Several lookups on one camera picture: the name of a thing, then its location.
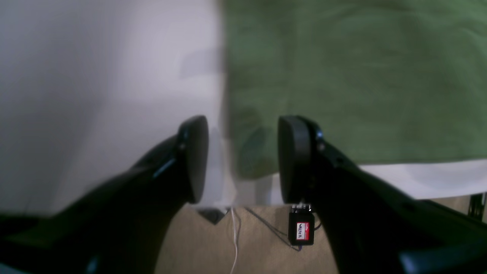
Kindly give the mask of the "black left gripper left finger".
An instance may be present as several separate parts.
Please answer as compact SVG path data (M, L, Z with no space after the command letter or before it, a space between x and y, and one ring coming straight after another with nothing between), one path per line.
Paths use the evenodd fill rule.
M1 221L1 264L27 274L153 274L177 212L202 198L205 116L51 217Z

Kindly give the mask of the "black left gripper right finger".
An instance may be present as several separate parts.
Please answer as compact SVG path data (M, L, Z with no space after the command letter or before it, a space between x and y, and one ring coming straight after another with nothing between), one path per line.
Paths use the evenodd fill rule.
M485 274L486 224L361 169L302 116L278 119L282 199L309 204L341 274Z

